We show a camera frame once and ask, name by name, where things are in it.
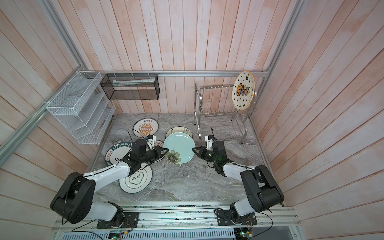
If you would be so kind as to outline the mint green flower plate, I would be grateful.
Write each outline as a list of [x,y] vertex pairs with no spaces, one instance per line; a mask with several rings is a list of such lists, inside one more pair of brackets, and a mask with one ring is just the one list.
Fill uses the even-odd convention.
[[193,148],[196,144],[189,135],[185,133],[172,133],[164,141],[164,148],[169,149],[165,157],[174,164],[188,163],[195,155]]

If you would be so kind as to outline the white star patterned plate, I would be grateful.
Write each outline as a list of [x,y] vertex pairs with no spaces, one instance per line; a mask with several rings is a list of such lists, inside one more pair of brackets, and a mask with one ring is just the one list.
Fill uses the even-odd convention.
[[255,94],[255,78],[249,71],[238,75],[232,88],[231,100],[237,111],[245,111]]

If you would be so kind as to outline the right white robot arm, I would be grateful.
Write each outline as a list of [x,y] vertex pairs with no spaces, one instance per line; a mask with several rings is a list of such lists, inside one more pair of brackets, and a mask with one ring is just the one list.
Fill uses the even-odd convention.
[[215,141],[209,148],[195,147],[192,151],[200,159],[213,163],[218,174],[238,180],[244,186],[245,198],[231,204],[229,210],[214,210],[220,226],[251,222],[253,214],[268,210],[285,200],[282,190],[265,165],[248,167],[237,164],[227,157],[224,142]]

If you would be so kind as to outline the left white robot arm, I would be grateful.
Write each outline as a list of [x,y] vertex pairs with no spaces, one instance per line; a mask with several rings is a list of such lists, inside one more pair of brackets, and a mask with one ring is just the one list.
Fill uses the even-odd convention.
[[123,209],[114,203],[96,203],[94,193],[99,189],[135,174],[142,164],[151,164],[164,157],[169,149],[153,146],[145,139],[132,143],[131,149],[117,163],[101,170],[80,174],[73,172],[53,198],[50,208],[71,224],[82,220],[99,220],[112,228],[124,224]]

